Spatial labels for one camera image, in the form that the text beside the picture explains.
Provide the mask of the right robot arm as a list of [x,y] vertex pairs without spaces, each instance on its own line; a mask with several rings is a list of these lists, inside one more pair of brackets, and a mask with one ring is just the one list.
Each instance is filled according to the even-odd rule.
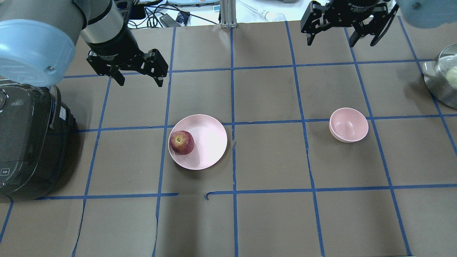
[[315,36],[333,27],[352,27],[350,47],[367,35],[373,36],[375,46],[390,28],[400,11],[404,20],[416,28],[436,28],[456,22],[455,0],[397,0],[389,7],[385,0],[330,0],[322,5],[311,1],[300,21],[301,33],[307,36],[307,45]]

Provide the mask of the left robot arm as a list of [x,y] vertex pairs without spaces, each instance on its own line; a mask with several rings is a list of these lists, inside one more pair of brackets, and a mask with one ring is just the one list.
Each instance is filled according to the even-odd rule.
[[138,43],[114,0],[2,0],[1,80],[36,87],[64,78],[84,40],[87,62],[99,76],[125,83],[122,71],[152,77],[161,87],[168,64],[158,49]]

